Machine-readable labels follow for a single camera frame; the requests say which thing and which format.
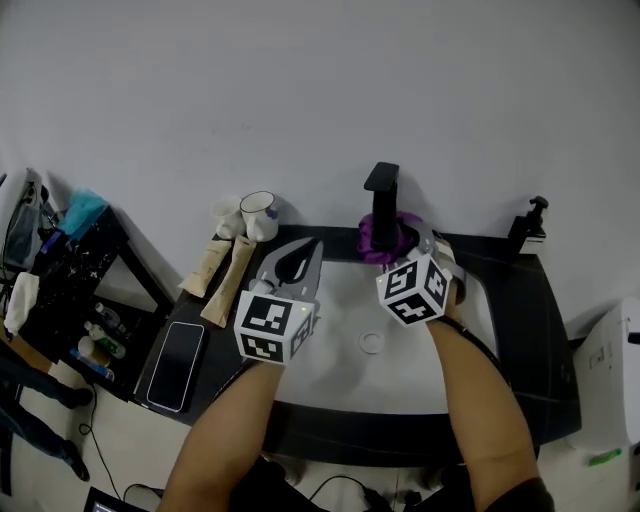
cable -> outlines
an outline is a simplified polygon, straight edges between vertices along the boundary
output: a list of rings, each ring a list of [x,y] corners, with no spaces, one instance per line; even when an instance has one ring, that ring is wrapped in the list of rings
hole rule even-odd
[[[446,324],[449,327],[455,329],[458,332],[458,334],[460,334],[463,338],[465,338],[467,341],[470,341],[473,345],[478,347],[478,349],[480,349],[480,351],[485,356],[487,356],[489,361],[491,361],[491,363],[493,363],[493,366],[496,367],[496,370],[498,370],[498,372],[500,372],[500,375],[502,375],[502,378],[506,381],[507,385],[509,387],[511,387],[511,383],[509,382],[509,378],[504,373],[504,370],[502,369],[502,366],[500,366],[500,362],[498,361],[496,356],[494,356],[493,352],[491,352],[491,350],[489,350],[487,348],[487,346],[480,339],[478,339],[476,336],[474,336],[471,333],[471,331],[469,331],[464,325],[459,324],[458,322],[456,322],[452,318],[449,318],[448,316],[438,317],[438,318],[435,319],[435,321],[436,322],[442,322],[443,324]]]
[[[30,194],[29,194],[30,192],[34,192],[36,194],[36,196],[39,195],[38,192],[37,192],[37,189],[36,189],[34,181],[27,181],[24,184],[23,192],[22,192],[22,195],[20,196],[20,200],[18,201],[18,204],[14,208],[13,213],[11,214],[11,217],[9,217],[9,224],[7,225],[7,231],[4,234],[4,241],[2,242],[2,253],[0,253],[0,255],[2,256],[2,262],[1,262],[0,267],[2,268],[2,274],[4,276],[4,281],[5,281],[5,284],[2,285],[2,294],[6,295],[6,297],[4,297],[5,301],[4,301],[4,305],[3,305],[3,308],[2,308],[2,316],[3,316],[3,318],[6,318],[6,316],[7,316],[7,308],[8,308],[8,305],[9,305],[9,300],[11,300],[11,292],[13,291],[13,286],[10,286],[9,284],[6,283],[6,281],[8,281],[6,258],[5,258],[5,253],[6,253],[6,250],[7,250],[7,241],[9,240],[9,232],[14,227],[13,223],[16,220],[16,215],[18,215],[18,212],[20,211],[20,207],[25,203],[29,203],[29,201],[30,201],[30,199],[29,199],[31,197]]]
[[[331,482],[331,480],[333,480],[334,478],[344,478],[345,480],[351,480],[352,482],[357,483],[360,487],[362,487],[362,490],[365,491],[367,488],[364,486],[364,484],[362,482],[359,482],[358,480],[356,480],[355,478],[351,478],[350,476],[347,475],[334,475],[331,478],[327,478],[324,482],[322,482],[320,484],[320,487],[318,487],[316,489],[316,492],[314,492],[311,495],[311,498],[309,498],[309,501],[313,501],[313,498],[316,497],[316,495],[322,490],[322,488],[327,485],[329,482]]]
[[[78,431],[83,436],[88,436],[89,434],[91,434],[91,437],[93,438],[93,442],[96,445],[96,450],[98,450],[98,455],[100,456],[100,460],[102,461],[102,465],[104,466],[104,469],[106,469],[107,475],[109,475],[109,480],[111,481],[111,487],[113,487],[113,492],[116,493],[116,496],[120,501],[123,501],[123,499],[120,497],[120,494],[118,494],[118,489],[116,489],[116,484],[113,483],[113,477],[111,476],[111,471],[109,471],[109,468],[107,467],[107,463],[104,461],[104,457],[102,456],[102,451],[100,450],[100,446],[98,446],[98,440],[96,439],[96,435],[93,433],[93,418],[96,414],[96,408],[98,407],[98,393],[96,392],[96,387],[93,384],[91,384],[91,389],[93,389],[93,409],[91,410],[91,419],[89,420],[88,425],[86,423],[80,423],[80,425],[78,426]]]
[[[396,509],[396,501],[398,501],[398,482],[400,481],[400,471],[396,473],[396,492],[393,493],[393,503],[391,504],[391,509]]]
[[[142,489],[147,489],[151,491],[153,494],[155,494],[156,496],[158,496],[158,498],[162,498],[161,489],[154,489],[153,487],[149,487],[148,485],[144,485],[144,484],[131,484],[129,487],[127,487],[124,490],[124,493],[122,493],[122,501],[124,501],[125,503],[127,502],[127,493],[129,492],[129,490],[133,489],[134,487],[141,487]]]

teal cloth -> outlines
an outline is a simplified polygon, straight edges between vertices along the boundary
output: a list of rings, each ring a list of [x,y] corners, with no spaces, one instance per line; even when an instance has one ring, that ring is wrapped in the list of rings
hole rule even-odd
[[[58,224],[58,229],[70,240],[78,240],[98,220],[107,206],[108,203],[95,192],[89,189],[76,190],[71,196],[64,219]]]

shoe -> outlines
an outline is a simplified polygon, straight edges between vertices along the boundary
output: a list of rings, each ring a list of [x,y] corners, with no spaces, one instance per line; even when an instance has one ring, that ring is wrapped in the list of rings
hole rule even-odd
[[[90,389],[74,389],[76,407],[84,407],[89,405],[93,400],[93,392]]]
[[[82,480],[83,482],[88,482],[89,470],[87,469],[87,466],[84,465],[84,462],[82,462],[82,457],[80,456],[76,445],[71,441],[65,441],[64,449],[67,453],[67,464],[71,466],[71,469],[73,469],[73,472],[80,480]]]

black phone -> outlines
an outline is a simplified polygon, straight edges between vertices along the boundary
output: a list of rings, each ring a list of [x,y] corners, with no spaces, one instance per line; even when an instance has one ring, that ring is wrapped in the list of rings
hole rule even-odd
[[[198,324],[169,326],[147,391],[150,403],[173,412],[182,410],[203,334],[204,327]]]

white mug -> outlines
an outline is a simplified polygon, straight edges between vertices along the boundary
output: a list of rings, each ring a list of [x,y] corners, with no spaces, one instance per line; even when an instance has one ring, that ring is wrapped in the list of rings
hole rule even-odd
[[[247,223],[247,238],[252,242],[268,242],[278,234],[278,210],[271,192],[254,192],[240,203]]]
[[[244,235],[246,226],[240,213],[240,198],[227,196],[211,206],[211,216],[217,221],[216,234],[224,240]]]

